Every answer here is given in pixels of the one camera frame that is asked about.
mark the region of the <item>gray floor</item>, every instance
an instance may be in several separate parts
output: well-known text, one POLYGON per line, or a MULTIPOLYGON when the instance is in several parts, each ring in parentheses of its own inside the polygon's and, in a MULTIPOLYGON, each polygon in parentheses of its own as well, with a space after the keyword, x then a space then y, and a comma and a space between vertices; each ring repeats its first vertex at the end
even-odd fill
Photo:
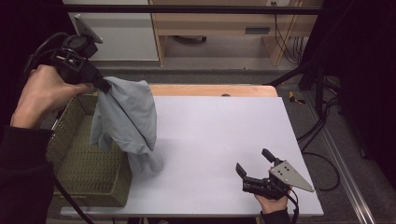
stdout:
MULTIPOLYGON (((205 43, 199 40, 169 38, 163 67, 157 63, 100 63, 105 76, 116 76, 129 80, 146 80, 148 83, 211 83, 211 84, 263 84, 286 74, 296 65, 284 58, 280 66, 270 64, 264 45, 259 37, 216 37, 209 36, 205 43)), ((276 89, 282 96, 296 136, 307 132, 316 122, 308 104, 291 103, 289 93, 304 99, 292 78, 276 89)), ((325 91, 325 99, 332 94, 325 91)), ((347 168, 352 173, 366 201, 375 223, 396 223, 396 193, 383 176, 375 161, 362 159, 360 146, 347 125, 346 118, 332 107, 326 128, 340 151, 347 168)), ((329 149, 321 133, 307 148, 329 157, 329 149)), ((323 160, 304 156, 306 165, 316 188, 327 188, 335 183, 335 174, 323 160)), ((364 223, 358 219, 344 185, 329 192, 321 192, 319 200, 324 210, 323 217, 301 217, 299 223, 364 223)), ((59 211, 52 209, 49 216, 58 217, 59 211)))

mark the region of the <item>woven basket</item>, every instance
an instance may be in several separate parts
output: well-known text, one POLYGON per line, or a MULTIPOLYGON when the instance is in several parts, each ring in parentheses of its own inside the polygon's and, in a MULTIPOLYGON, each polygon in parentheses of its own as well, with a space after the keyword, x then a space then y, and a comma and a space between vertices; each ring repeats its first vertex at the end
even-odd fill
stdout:
MULTIPOLYGON (((90 145, 97 97, 83 95, 67 105, 49 141, 47 158, 66 191, 80 206, 123 207, 132 174, 127 154, 113 144, 110 152, 90 145)), ((54 191, 53 203, 67 206, 54 191)))

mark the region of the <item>gray towel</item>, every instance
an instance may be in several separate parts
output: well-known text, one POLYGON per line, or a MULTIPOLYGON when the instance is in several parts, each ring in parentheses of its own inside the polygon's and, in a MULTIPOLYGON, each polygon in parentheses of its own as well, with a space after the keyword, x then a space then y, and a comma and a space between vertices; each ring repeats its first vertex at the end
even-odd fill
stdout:
POLYGON ((153 172, 160 172, 163 159, 154 153, 157 140, 157 112, 146 81, 132 82, 105 77, 111 85, 108 93, 99 91, 93 114, 90 144, 105 151, 113 140, 128 153, 134 175, 148 162, 153 172))

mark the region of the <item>white cabinet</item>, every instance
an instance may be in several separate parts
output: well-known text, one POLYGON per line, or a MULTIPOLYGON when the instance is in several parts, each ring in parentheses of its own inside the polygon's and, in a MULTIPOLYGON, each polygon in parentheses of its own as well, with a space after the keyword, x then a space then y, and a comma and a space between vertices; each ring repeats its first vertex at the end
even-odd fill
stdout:
MULTIPOLYGON (((148 5, 147 0, 64 0, 65 5, 148 5)), ((76 14, 103 38, 91 61, 158 61, 149 13, 69 13, 76 14)))

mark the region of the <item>floor trim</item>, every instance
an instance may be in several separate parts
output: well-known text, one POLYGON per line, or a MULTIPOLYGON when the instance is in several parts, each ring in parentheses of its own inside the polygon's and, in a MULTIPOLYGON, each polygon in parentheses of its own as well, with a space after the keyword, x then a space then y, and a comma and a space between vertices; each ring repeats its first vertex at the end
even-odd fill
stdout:
MULTIPOLYGON (((312 115, 315 120, 318 120, 318 114, 315 110, 315 96, 310 91, 303 91, 304 98, 310 108, 312 115)), ((347 196, 356 212, 356 215, 361 222, 361 224, 374 224, 375 219, 368 207, 366 201, 364 200, 359 187, 357 186, 352 174, 349 172, 346 163, 344 162, 339 150, 332 140, 329 130, 326 126, 322 129, 322 136, 327 146, 328 152, 334 161, 334 165, 337 167, 341 175, 341 182, 344 186, 347 196)))

